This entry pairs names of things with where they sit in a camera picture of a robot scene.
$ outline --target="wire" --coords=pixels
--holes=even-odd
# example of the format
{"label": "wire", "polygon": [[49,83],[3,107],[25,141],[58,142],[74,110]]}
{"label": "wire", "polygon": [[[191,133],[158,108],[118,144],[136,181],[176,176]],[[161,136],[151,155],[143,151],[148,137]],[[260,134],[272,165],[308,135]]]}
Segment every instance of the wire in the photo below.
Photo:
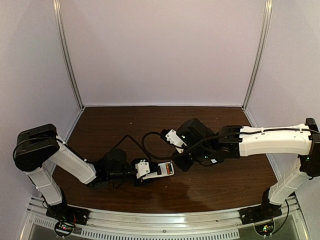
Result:
{"label": "wire", "polygon": [[63,145],[66,145],[67,147],[69,147],[64,141],[62,141],[61,139],[59,138],[56,138],[55,140],[57,140],[58,142],[62,143]]}
{"label": "wire", "polygon": [[214,163],[210,163],[210,164],[208,164],[208,165],[206,165],[206,164],[203,164],[201,161],[199,161],[198,162],[201,166],[203,166],[203,167],[211,167],[211,166],[213,166],[213,165],[215,165]]}
{"label": "wire", "polygon": [[52,216],[54,216],[55,219],[57,219],[57,216],[51,211],[48,202],[46,201],[45,197],[42,195],[41,198],[43,198],[43,202],[42,202],[42,206],[47,209]]}
{"label": "wire", "polygon": [[[301,128],[300,129],[300,128],[290,128],[290,127],[264,129],[263,133],[265,133],[265,132],[275,132],[275,131],[305,131],[305,132],[311,132],[311,133],[320,134],[319,131],[315,131],[315,130],[311,130],[311,129],[307,129],[307,128]],[[226,133],[226,134],[205,137],[205,138],[201,139],[200,141],[198,141],[193,146],[191,146],[188,149],[186,149],[185,151],[183,151],[183,153],[174,154],[174,155],[171,155],[171,156],[156,156],[156,155],[152,154],[150,151],[148,151],[146,149],[146,145],[145,145],[146,138],[149,135],[152,135],[152,134],[153,135],[160,135],[159,132],[156,132],[156,131],[147,132],[146,134],[143,135],[143,137],[141,139],[141,144],[142,144],[142,147],[144,148],[144,151],[146,151],[147,154],[149,156],[151,156],[152,158],[157,159],[157,160],[173,160],[173,159],[176,159],[176,158],[181,158],[181,157],[184,157],[186,155],[189,155],[193,149],[199,147],[201,144],[203,144],[205,142],[208,142],[208,141],[216,140],[216,139],[219,139],[219,138],[225,138],[225,137],[240,135],[240,134],[253,135],[253,134],[260,134],[260,133],[262,133],[261,130],[252,131],[252,132],[246,132],[246,131],[240,132],[239,131],[239,132],[229,132],[229,133]]]}
{"label": "wire", "polygon": [[131,136],[131,135],[129,135],[129,134],[123,136],[123,138],[121,138],[121,140],[120,140],[116,145],[114,145],[113,148],[111,148],[111,150],[113,150],[113,149],[115,149],[116,147],[118,147],[126,138],[131,139],[131,141],[134,142],[134,143],[139,147],[139,149],[145,154],[145,156],[151,161],[151,157],[149,156],[148,151],[146,151],[146,150],[141,146],[141,144],[140,144],[137,140],[135,140],[135,138],[134,138],[133,136]]}
{"label": "wire", "polygon": [[206,147],[206,146],[200,146],[200,148],[202,148],[203,150],[206,150],[207,152],[212,153],[212,154],[215,154],[217,152],[216,150],[213,150],[213,149]]}
{"label": "wire", "polygon": [[[273,231],[275,230],[275,228],[276,228],[276,222],[274,221],[274,217],[272,217],[272,224],[273,224]],[[272,232],[271,233],[267,233],[267,234],[269,234],[269,235],[267,235],[267,234],[264,234],[264,235],[261,235],[260,233],[258,233],[257,232],[257,229],[256,229],[256,225],[253,223],[253,227],[254,227],[254,232],[255,232],[255,234],[257,234],[258,236],[260,236],[260,237],[263,237],[264,239],[268,236],[268,237],[272,237]]]}
{"label": "wire", "polygon": [[68,232],[67,234],[65,234],[65,233],[60,233],[60,232],[57,231],[57,228],[58,228],[59,224],[65,224],[65,225],[67,225],[67,224],[71,224],[71,223],[68,223],[68,222],[66,222],[66,221],[57,221],[57,222],[56,222],[56,224],[54,225],[53,230],[54,230],[54,233],[57,234],[57,235],[58,235],[59,237],[61,237],[61,238],[66,238],[66,237],[70,236],[70,235],[74,232],[75,227],[76,227],[76,226],[68,226],[68,227],[71,227],[71,228],[72,228],[72,231],[70,231],[70,232]]}
{"label": "wire", "polygon": [[283,223],[281,224],[281,226],[280,226],[277,230],[275,230],[275,231],[272,233],[272,235],[274,235],[274,234],[276,234],[277,232],[280,231],[280,229],[285,225],[285,223],[286,223],[286,221],[287,221],[287,219],[288,219],[288,217],[289,217],[289,212],[290,212],[289,203],[288,203],[287,200],[285,200],[285,203],[286,203],[288,212],[286,213],[285,219],[284,219]]}
{"label": "wire", "polygon": [[[157,131],[147,132],[146,135],[148,135],[148,136],[149,136],[149,135],[158,135],[158,136],[160,136],[160,137],[163,136],[160,132],[157,132]],[[177,149],[185,149],[185,147],[183,147],[183,146],[177,146],[177,145],[174,145],[173,143],[170,143],[170,142],[168,142],[168,141],[164,141],[164,142],[165,142],[166,144],[170,145],[170,146],[173,146],[173,147],[177,148]]]}
{"label": "wire", "polygon": [[113,183],[112,183],[112,186],[113,186],[114,189],[117,189],[117,188],[119,188],[124,182],[125,182],[125,180],[121,181],[117,186],[115,186],[115,183],[113,182]]}

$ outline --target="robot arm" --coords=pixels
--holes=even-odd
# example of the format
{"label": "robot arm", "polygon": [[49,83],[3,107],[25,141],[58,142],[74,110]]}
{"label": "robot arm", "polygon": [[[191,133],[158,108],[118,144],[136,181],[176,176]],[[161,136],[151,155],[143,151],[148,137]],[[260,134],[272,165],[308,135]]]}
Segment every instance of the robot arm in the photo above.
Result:
{"label": "robot arm", "polygon": [[162,135],[168,143],[176,146],[175,163],[185,172],[194,162],[211,160],[217,164],[224,159],[255,154],[298,154],[283,177],[265,190],[261,205],[239,211],[243,224],[280,216],[280,207],[286,198],[309,178],[320,176],[320,134],[313,118],[288,127],[224,126],[218,133],[213,133],[194,118],[177,131],[164,129]]}
{"label": "robot arm", "polygon": [[127,154],[120,149],[112,149],[102,159],[89,163],[58,136],[52,124],[21,132],[13,151],[13,159],[15,165],[28,175],[43,195],[48,216],[67,223],[73,223],[75,217],[77,224],[84,225],[89,211],[67,205],[62,189],[57,186],[44,164],[46,161],[57,164],[93,189],[105,188],[110,182],[128,180],[140,186],[174,174],[171,161],[156,163],[137,158],[130,165],[127,163]]}

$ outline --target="aluminum frame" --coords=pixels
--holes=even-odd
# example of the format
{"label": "aluminum frame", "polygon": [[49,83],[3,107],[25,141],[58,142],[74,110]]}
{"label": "aluminum frame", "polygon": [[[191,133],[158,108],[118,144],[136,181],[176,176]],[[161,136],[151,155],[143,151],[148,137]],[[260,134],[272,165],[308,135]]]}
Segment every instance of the aluminum frame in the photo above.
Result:
{"label": "aluminum frame", "polygon": [[[300,240],[309,240],[306,223],[302,215],[300,205],[295,196],[287,199],[290,206],[290,215],[295,219],[295,228],[298,232]],[[242,225],[238,210],[241,208],[233,208],[219,211],[207,212],[188,212],[188,213],[129,213],[91,209],[88,216],[86,226],[79,227],[75,236],[92,239],[98,236],[115,236],[118,239],[122,237],[133,236],[136,239],[183,239],[194,238],[206,239],[208,236],[218,236],[230,234],[235,236],[237,230],[252,226],[252,224]],[[287,205],[281,207],[283,218],[287,214]],[[43,199],[33,196],[27,208],[27,217],[25,224],[21,230],[20,240],[28,240],[32,233],[33,224],[40,225],[52,229],[55,219],[46,216],[46,208],[43,206]]]}
{"label": "aluminum frame", "polygon": [[272,17],[272,9],[273,9],[273,0],[266,0],[265,6],[264,6],[264,13],[263,13],[263,19],[262,19],[262,27],[261,27],[261,33],[260,33],[260,39],[258,44],[258,49],[256,52],[253,69],[250,77],[250,82],[248,89],[245,94],[244,102],[242,105],[242,108],[244,110],[247,109],[252,92],[254,90],[254,86],[258,77],[258,72],[260,69],[260,65],[262,62],[263,53],[265,50],[265,46],[267,43],[270,23],[271,23],[271,17]]}
{"label": "aluminum frame", "polygon": [[79,88],[78,88],[74,70],[71,64],[71,59],[70,59],[70,54],[69,54],[69,49],[68,49],[68,44],[67,44],[67,39],[65,34],[64,22],[62,18],[60,0],[53,0],[53,9],[54,9],[55,21],[58,29],[63,59],[65,63],[65,68],[68,73],[71,88],[72,88],[76,103],[78,105],[78,108],[82,110],[84,108],[84,104],[82,102],[82,99],[79,93]]}

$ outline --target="white backdrop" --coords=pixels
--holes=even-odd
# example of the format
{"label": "white backdrop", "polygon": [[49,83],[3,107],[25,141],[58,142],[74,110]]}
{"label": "white backdrop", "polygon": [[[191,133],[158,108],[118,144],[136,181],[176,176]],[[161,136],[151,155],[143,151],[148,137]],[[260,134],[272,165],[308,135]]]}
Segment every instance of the white backdrop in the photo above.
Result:
{"label": "white backdrop", "polygon": [[[290,126],[313,117],[320,126],[320,2],[273,2],[261,69],[248,105],[258,126]],[[274,154],[283,174],[296,155]],[[320,179],[297,192],[313,240],[320,236]]]}
{"label": "white backdrop", "polygon": [[12,152],[21,131],[53,123],[64,138],[79,113],[52,1],[0,2],[0,239],[16,240],[35,188]]}
{"label": "white backdrop", "polygon": [[64,0],[85,106],[241,106],[265,1]]}

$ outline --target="enclosure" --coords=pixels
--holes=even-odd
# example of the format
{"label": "enclosure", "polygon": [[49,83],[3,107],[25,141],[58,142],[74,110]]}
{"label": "enclosure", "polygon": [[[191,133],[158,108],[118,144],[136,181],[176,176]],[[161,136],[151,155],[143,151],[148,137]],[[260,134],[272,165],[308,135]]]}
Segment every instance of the enclosure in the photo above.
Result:
{"label": "enclosure", "polygon": [[[3,239],[56,239],[38,191],[18,170],[17,135],[47,123],[89,161],[124,135],[178,129],[198,118],[283,127],[320,121],[320,3],[217,0],[5,0],[1,4]],[[173,149],[150,137],[148,149]],[[128,161],[144,153],[129,140]],[[146,186],[90,189],[52,162],[70,205],[90,209],[69,239],[260,239],[240,208],[261,203],[293,154],[226,159]],[[274,239],[316,240],[319,179],[290,196]],[[285,220],[288,209],[282,205]]]}

